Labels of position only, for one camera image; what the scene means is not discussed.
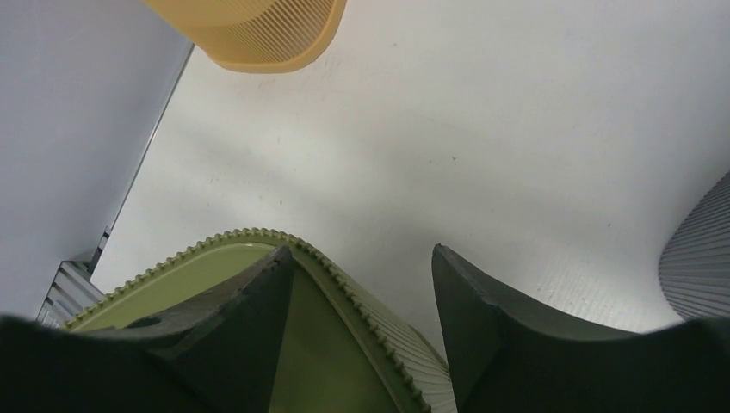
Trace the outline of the yellow plastic basket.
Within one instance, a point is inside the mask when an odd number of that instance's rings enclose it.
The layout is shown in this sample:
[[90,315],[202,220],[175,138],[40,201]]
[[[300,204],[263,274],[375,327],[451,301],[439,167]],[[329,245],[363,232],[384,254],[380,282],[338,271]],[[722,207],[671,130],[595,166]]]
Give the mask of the yellow plastic basket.
[[288,73],[334,39],[344,0],[145,0],[165,22],[229,71]]

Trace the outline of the grey plastic basket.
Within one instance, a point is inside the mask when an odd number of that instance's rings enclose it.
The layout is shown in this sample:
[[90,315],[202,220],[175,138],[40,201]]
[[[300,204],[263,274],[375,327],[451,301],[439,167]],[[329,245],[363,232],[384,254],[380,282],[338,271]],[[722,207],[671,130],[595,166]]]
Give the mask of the grey plastic basket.
[[729,316],[729,175],[677,228],[658,271],[662,292],[682,319]]

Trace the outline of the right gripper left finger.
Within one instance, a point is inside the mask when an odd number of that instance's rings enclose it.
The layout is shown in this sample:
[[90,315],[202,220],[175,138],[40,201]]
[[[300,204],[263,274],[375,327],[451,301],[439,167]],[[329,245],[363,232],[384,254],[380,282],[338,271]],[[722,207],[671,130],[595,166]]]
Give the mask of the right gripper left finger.
[[4,412],[265,412],[294,281],[279,247],[232,278],[123,328],[1,319]]

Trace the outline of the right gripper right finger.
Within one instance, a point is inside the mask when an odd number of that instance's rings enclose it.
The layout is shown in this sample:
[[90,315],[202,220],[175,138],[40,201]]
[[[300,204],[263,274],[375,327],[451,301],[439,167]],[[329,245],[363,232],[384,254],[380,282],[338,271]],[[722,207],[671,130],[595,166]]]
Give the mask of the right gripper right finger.
[[432,251],[460,412],[726,412],[729,322],[639,334],[557,310],[449,247]]

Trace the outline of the green plastic basket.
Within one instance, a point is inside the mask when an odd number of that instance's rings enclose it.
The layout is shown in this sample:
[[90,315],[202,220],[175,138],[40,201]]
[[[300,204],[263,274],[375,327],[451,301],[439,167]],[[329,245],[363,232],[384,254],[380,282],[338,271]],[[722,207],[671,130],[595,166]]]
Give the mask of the green plastic basket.
[[65,324],[124,327],[233,277],[277,247],[295,260],[274,412],[453,412],[447,362],[323,252],[282,231],[204,239],[128,280]]

